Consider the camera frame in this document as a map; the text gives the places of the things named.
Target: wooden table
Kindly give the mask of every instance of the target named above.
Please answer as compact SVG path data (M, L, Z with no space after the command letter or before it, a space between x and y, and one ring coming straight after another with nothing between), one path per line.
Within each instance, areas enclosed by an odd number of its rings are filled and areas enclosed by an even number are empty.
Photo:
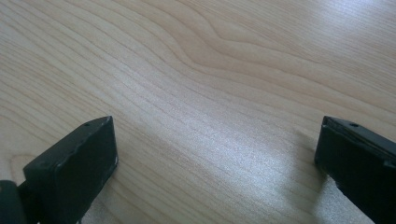
M393 1L0 1L0 179L112 115L83 223L370 223L313 164L325 115L396 140Z

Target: black plastic part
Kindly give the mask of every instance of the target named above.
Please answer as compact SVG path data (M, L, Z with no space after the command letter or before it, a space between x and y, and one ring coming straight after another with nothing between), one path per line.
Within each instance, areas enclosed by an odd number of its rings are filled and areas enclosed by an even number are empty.
M0 223L26 224L17 186L9 180L0 180Z
M325 117L315 163L375 223L396 223L396 144L343 119Z
M18 191L13 182L0 182L0 224L77 223L117 164L113 119L79 126L23 168Z

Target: wood grain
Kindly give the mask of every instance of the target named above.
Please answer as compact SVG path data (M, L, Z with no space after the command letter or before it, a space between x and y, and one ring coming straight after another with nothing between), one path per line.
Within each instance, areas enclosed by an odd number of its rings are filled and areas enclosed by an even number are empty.
M0 0L0 179L115 120L83 223L371 223L313 164L324 115L396 140L392 1Z

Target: black object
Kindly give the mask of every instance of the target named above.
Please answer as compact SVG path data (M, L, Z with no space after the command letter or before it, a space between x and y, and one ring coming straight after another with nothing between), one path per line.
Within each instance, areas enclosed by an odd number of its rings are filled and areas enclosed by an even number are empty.
M343 119L324 117L315 163L375 223L396 223L396 144Z
M27 164L20 186L0 181L0 223L77 223L117 164L113 119L82 124Z

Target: light brown wooden tabletop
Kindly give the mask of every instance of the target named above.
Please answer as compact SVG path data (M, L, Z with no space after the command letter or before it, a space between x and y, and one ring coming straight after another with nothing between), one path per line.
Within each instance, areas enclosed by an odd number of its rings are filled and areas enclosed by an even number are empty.
M0 179L111 115L82 223L371 223L313 160L325 115L396 140L386 0L0 0Z

